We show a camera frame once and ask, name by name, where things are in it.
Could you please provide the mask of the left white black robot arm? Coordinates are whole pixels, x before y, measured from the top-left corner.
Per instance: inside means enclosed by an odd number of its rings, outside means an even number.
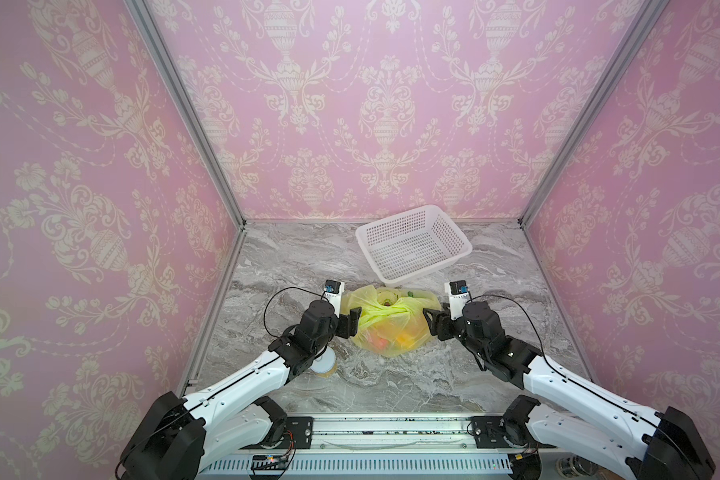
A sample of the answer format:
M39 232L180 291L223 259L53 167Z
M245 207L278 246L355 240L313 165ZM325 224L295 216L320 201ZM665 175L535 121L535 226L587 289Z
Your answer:
M298 324L242 369L184 397L161 395L121 453L116 478L194 479L242 447L287 441L287 415L269 395L309 370L334 338L357 334L361 308L342 314L340 306L314 300Z

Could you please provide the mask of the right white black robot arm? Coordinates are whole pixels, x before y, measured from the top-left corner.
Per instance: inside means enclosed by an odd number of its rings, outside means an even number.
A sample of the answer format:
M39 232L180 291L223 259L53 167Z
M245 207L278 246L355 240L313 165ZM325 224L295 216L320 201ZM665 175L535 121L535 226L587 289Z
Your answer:
M500 422L508 444L554 446L624 479L714 476L714 460L689 415L641 405L565 369L541 345L508 335L487 302L460 294L423 315L432 336L458 341L481 371L521 390Z

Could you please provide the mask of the yellow-green plastic bag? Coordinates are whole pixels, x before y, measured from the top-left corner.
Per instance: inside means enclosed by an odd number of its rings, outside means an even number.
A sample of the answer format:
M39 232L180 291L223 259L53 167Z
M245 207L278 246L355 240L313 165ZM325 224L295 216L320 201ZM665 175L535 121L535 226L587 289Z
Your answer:
M341 313L360 308L353 344L385 358L414 351L433 339L425 309L441 310L437 296L424 290L376 288L367 285L345 294Z

